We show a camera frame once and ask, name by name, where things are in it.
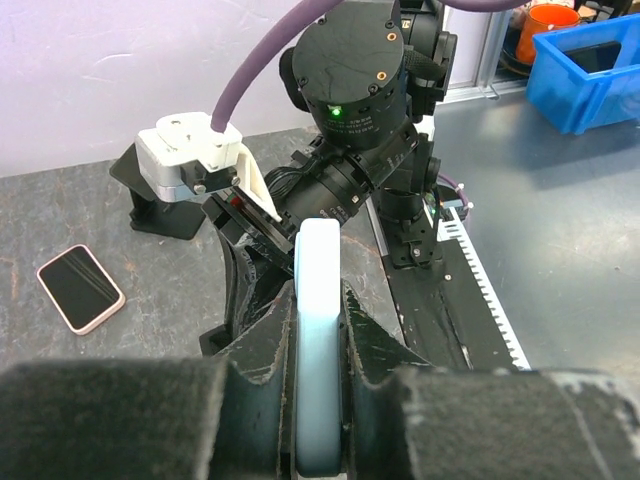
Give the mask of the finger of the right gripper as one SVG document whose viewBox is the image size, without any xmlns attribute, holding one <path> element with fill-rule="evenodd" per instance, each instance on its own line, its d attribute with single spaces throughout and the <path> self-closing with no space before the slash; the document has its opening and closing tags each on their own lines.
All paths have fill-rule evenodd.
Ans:
<svg viewBox="0 0 640 480">
<path fill-rule="evenodd" d="M 293 277 L 293 257 L 265 235 L 231 226 L 216 230 L 225 267 L 223 324 L 199 337 L 203 356 L 214 356 L 268 311 Z"/>
</svg>

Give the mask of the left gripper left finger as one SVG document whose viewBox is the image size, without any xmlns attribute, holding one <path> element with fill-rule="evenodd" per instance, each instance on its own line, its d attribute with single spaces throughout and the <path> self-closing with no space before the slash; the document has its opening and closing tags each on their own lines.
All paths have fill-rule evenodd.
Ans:
<svg viewBox="0 0 640 480">
<path fill-rule="evenodd" d="M 1 376 L 5 479 L 287 479 L 293 286 L 212 357 L 52 360 Z"/>
</svg>

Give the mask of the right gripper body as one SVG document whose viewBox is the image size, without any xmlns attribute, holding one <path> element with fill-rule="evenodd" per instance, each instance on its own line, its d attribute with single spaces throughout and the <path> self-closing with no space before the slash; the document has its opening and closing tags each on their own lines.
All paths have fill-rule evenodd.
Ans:
<svg viewBox="0 0 640 480">
<path fill-rule="evenodd" d="M 242 262 L 256 260 L 293 272 L 294 237 L 300 228 L 297 216 L 284 211 L 282 220 L 277 221 L 240 192 L 227 196 L 214 193 L 204 201 L 202 210 L 215 228 L 227 273 Z"/>
</svg>

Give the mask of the blue case phone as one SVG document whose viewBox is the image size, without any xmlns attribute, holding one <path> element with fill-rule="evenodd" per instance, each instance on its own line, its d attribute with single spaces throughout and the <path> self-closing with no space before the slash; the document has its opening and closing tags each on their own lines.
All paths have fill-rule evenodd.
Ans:
<svg viewBox="0 0 640 480">
<path fill-rule="evenodd" d="M 330 477 L 341 464 L 340 225 L 310 218 L 294 252 L 297 308 L 296 467 Z"/>
</svg>

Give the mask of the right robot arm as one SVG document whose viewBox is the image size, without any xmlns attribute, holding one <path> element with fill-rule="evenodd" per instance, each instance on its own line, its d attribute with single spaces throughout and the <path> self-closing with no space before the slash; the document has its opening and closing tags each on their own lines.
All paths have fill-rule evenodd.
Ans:
<svg viewBox="0 0 640 480">
<path fill-rule="evenodd" d="M 418 124 L 446 93 L 457 38 L 439 1 L 344 1 L 285 50 L 279 73 L 291 102 L 318 135 L 265 179 L 276 214 L 238 188 L 203 204 L 221 243 L 226 274 L 222 325 L 200 338 L 223 350 L 269 309 L 293 276 L 293 250 L 308 218 L 345 223 L 372 201 L 395 269 L 440 262 L 437 216 L 424 196 L 440 163 Z"/>
</svg>

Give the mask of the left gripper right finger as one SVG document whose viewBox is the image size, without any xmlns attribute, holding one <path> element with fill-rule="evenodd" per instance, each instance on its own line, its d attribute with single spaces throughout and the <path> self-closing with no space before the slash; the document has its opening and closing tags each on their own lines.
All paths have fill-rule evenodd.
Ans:
<svg viewBox="0 0 640 480">
<path fill-rule="evenodd" d="M 598 371 L 436 367 L 341 286 L 351 479 L 635 479 L 639 397 Z"/>
</svg>

